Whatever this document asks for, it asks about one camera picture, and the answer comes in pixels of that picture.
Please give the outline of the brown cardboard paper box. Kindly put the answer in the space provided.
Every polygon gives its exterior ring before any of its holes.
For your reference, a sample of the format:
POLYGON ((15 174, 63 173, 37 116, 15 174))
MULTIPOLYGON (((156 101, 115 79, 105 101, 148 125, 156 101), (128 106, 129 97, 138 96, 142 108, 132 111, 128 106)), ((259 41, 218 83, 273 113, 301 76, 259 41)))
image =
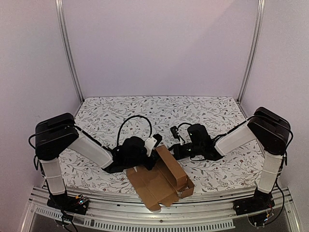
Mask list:
POLYGON ((160 159, 152 170, 144 166, 127 169, 126 175, 135 192, 150 211, 193 195, 195 185, 165 145, 155 149, 160 159))

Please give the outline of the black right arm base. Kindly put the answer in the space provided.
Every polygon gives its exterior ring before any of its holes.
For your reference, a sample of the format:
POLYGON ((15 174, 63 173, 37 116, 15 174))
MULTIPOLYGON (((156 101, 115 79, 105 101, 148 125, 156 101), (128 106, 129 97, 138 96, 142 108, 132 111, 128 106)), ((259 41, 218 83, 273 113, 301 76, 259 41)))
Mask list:
POLYGON ((274 206, 272 194, 261 192, 257 188, 252 197, 233 201, 233 209, 237 216, 266 210, 274 206))

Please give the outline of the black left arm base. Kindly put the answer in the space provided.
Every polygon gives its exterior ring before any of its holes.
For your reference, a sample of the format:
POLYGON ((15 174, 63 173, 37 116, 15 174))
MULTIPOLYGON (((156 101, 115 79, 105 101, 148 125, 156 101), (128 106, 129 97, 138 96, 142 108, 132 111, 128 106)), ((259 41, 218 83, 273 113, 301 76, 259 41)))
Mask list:
POLYGON ((47 205, 66 212, 86 215, 89 205, 89 198, 83 196, 82 194, 77 196, 69 196, 66 191, 65 193, 59 195, 53 195, 50 193, 47 205))

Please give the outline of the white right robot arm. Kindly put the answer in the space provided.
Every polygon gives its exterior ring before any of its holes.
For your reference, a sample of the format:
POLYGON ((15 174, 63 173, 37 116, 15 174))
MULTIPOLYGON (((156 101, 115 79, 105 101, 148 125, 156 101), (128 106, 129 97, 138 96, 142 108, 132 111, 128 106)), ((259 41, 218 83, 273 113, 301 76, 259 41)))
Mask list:
POLYGON ((224 134, 211 138, 206 127, 190 124, 187 132, 191 141, 185 143, 178 134, 178 127, 170 129, 179 140, 169 150, 176 160, 203 156, 204 160, 217 161, 233 150, 255 140, 264 155, 264 164, 257 194, 250 199, 254 211, 261 210, 268 203, 270 194, 282 167, 287 163, 287 147, 293 139, 290 123, 272 111, 259 107, 254 114, 224 134))

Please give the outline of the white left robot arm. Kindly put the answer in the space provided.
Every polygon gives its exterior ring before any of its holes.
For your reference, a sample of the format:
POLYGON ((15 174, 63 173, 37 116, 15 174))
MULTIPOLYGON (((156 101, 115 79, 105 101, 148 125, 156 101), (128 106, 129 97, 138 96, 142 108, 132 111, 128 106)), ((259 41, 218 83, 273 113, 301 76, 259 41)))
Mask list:
POLYGON ((109 148, 77 126, 70 113, 38 123, 30 138, 35 139, 35 158, 38 160, 35 164, 43 171, 53 202, 62 210, 72 205, 70 196, 65 194, 66 187, 58 160, 64 150, 73 150, 103 171, 113 174, 139 165, 151 170, 158 160, 154 149, 162 141, 160 134, 150 134, 146 140, 132 136, 122 144, 116 144, 115 148, 109 148))

